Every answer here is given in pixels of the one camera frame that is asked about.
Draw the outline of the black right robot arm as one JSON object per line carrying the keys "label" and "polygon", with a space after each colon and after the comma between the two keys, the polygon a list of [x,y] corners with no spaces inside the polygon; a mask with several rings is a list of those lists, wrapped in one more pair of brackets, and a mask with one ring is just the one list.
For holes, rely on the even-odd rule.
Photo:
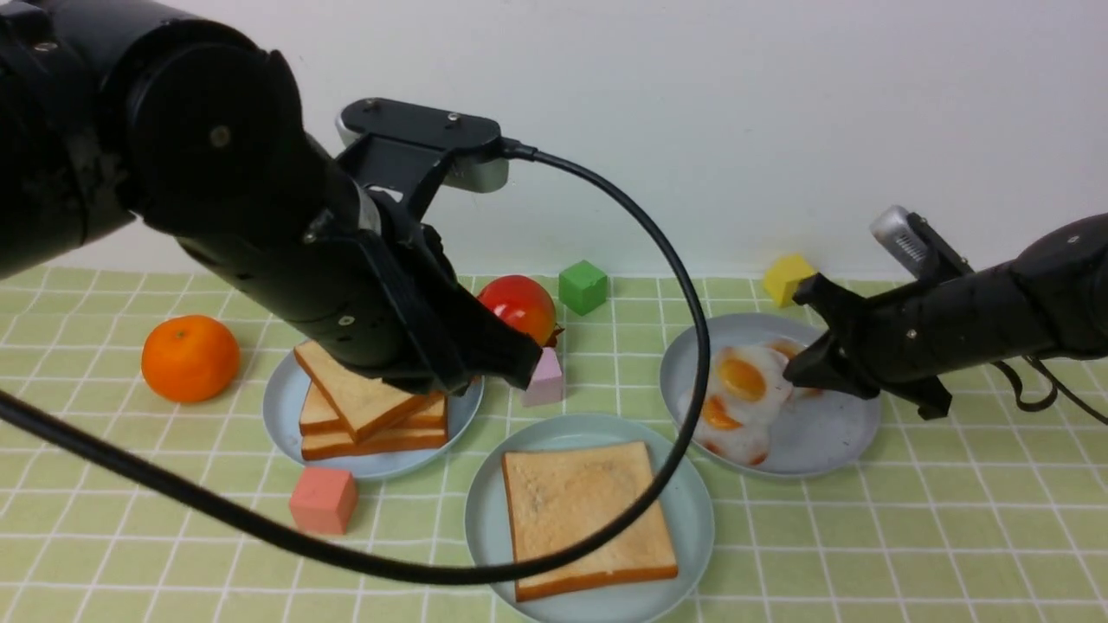
{"label": "black right robot arm", "polygon": [[1104,215],[1053,229],[983,270],[910,210],[892,206],[870,229],[913,280],[869,299],[822,273],[803,280],[793,300],[827,329],[787,364],[788,382],[862,399],[897,395],[934,421],[952,402],[944,374],[994,364],[1020,391],[1012,358],[1042,370],[1045,359],[1105,357]]}

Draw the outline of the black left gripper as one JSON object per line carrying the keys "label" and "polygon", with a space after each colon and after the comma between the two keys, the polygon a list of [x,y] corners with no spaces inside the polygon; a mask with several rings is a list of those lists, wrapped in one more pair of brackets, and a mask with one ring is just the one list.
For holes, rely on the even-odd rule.
{"label": "black left gripper", "polygon": [[466,292],[416,210],[320,195],[300,201],[300,227],[309,283],[338,295],[320,343],[348,370],[410,394],[460,394],[483,376],[529,387],[542,348]]}

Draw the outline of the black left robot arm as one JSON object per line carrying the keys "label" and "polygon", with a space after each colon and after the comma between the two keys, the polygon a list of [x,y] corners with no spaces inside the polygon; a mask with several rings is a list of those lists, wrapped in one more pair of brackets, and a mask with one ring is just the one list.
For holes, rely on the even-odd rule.
{"label": "black left robot arm", "polygon": [[304,126],[281,52],[155,1],[4,1],[3,276],[143,223],[324,348],[409,394],[523,388],[541,347],[462,286],[423,223],[506,185],[490,119],[345,108]]}

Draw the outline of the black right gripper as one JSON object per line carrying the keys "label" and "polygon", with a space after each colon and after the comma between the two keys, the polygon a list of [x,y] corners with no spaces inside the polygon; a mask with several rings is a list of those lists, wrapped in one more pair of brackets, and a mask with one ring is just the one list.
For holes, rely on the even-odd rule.
{"label": "black right gripper", "polygon": [[970,367],[970,347],[955,346],[941,323],[965,320],[979,276],[913,283],[862,297],[827,279],[803,280],[793,299],[815,309],[827,324],[815,343],[796,354],[783,378],[798,388],[854,395],[870,400],[892,394],[917,406],[919,417],[947,417],[952,394],[938,375]]}

